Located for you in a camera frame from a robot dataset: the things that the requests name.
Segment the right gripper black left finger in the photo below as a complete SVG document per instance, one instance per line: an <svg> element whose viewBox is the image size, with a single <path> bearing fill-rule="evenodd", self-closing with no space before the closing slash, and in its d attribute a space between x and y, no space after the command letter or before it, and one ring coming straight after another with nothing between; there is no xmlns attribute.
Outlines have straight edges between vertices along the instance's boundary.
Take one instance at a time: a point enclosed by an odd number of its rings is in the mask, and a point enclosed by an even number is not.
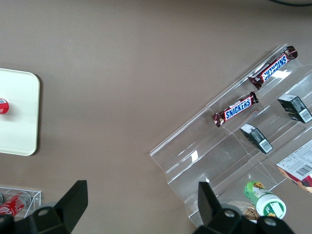
<svg viewBox="0 0 312 234"><path fill-rule="evenodd" d="M70 234L88 206L86 180L78 180L53 206L41 207L14 225L16 234Z"/></svg>

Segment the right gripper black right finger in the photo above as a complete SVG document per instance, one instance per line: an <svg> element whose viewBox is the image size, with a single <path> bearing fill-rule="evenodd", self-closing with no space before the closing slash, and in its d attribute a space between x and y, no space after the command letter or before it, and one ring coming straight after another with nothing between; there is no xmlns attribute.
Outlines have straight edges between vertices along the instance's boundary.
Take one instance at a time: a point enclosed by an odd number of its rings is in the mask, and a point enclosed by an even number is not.
<svg viewBox="0 0 312 234"><path fill-rule="evenodd" d="M223 208L207 182L198 184L198 209L203 225L196 234L254 234L256 224L234 208Z"/></svg>

